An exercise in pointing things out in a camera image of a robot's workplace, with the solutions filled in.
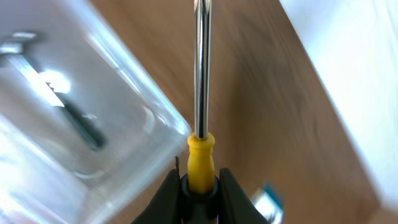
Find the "blue white screwdriver box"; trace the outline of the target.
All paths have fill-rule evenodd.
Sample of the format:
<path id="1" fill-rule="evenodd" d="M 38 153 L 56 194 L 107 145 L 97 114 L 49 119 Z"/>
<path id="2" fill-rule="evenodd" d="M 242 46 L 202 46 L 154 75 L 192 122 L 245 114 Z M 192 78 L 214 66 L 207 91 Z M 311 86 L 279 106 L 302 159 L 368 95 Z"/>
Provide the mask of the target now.
<path id="1" fill-rule="evenodd" d="M 263 188 L 257 189 L 251 197 L 251 202 L 268 223 L 282 223 L 284 206 L 270 183 L 267 183 Z"/>

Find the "clear plastic container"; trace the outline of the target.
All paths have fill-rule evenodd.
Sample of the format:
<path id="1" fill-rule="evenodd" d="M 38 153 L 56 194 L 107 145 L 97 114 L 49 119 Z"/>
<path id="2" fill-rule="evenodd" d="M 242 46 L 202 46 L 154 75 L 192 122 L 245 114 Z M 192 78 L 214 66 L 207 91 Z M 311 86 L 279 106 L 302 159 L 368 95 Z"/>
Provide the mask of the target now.
<path id="1" fill-rule="evenodd" d="M 189 134 L 90 2 L 1 0 L 2 223 L 105 223 Z"/>

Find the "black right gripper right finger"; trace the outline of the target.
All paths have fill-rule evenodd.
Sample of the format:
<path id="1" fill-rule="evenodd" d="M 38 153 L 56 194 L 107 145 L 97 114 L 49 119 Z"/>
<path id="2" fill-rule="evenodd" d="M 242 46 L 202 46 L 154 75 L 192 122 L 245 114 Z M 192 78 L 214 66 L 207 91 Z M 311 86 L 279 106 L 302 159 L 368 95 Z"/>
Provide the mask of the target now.
<path id="1" fill-rule="evenodd" d="M 232 172 L 220 169 L 220 224 L 269 224 L 244 193 Z"/>

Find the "small hammer black handle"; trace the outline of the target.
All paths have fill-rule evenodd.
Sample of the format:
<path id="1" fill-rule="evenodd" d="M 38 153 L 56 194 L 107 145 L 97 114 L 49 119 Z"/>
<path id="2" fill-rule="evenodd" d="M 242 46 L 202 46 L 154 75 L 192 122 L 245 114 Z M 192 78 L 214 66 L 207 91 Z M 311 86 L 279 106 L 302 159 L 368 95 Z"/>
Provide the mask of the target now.
<path id="1" fill-rule="evenodd" d="M 29 53 L 31 45 L 40 40 L 39 34 L 32 31 L 17 31 L 1 41 L 1 58 L 16 67 L 30 83 L 35 92 L 53 107 L 62 112 L 66 120 L 81 137 L 83 142 L 95 152 L 106 145 L 106 138 L 95 125 L 85 118 L 67 96 L 70 83 L 55 72 L 44 70 Z"/>

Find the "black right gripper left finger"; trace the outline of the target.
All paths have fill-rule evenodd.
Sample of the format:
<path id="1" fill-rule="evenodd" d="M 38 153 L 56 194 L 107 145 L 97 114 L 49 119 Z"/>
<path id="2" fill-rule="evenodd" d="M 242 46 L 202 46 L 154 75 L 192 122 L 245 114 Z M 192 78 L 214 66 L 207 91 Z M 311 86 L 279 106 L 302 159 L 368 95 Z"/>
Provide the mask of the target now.
<path id="1" fill-rule="evenodd" d="M 144 211 L 132 224 L 181 224 L 178 210 L 180 194 L 179 158 L 170 170 Z"/>

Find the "black yellow screwdriver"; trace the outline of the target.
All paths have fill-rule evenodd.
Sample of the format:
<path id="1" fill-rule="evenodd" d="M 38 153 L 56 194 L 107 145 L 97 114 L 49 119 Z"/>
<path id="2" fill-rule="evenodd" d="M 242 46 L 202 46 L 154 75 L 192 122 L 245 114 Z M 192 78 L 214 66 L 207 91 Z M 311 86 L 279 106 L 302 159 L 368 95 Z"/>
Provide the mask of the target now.
<path id="1" fill-rule="evenodd" d="M 182 179 L 184 223 L 216 223 L 215 139 L 209 133 L 211 0 L 195 0 L 195 121 L 188 137 L 187 174 Z"/>

